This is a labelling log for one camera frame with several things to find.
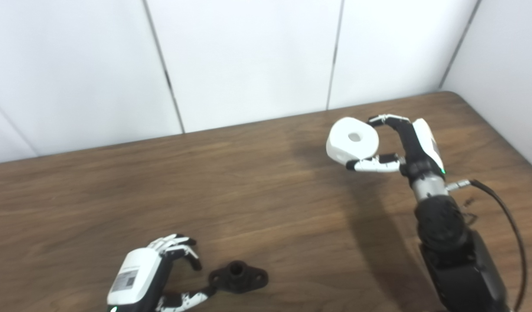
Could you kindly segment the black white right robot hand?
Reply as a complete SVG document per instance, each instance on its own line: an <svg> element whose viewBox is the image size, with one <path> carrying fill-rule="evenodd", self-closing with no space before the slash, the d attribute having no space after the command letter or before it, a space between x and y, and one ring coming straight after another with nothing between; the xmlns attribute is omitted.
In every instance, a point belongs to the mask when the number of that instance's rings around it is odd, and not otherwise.
<svg viewBox="0 0 532 312"><path fill-rule="evenodd" d="M420 118L410 119L394 114L381 114L368 119L371 127L389 126L398 133L405 152L378 154L363 159L351 159L345 163L347 170L356 172L400 172L412 184L423 176L435 175L445 179L445 169L434 135L427 122Z"/></svg>

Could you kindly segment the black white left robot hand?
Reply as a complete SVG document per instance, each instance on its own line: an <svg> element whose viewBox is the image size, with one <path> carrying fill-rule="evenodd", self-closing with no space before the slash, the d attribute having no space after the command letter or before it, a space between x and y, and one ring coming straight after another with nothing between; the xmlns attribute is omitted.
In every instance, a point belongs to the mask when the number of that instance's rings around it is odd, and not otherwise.
<svg viewBox="0 0 532 312"><path fill-rule="evenodd" d="M173 263L185 258L195 271L202 270L192 246L196 241L182 234L160 237L146 247L127 253L107 296L108 312L184 312L214 296L213 286L166 294L164 289Z"/></svg>

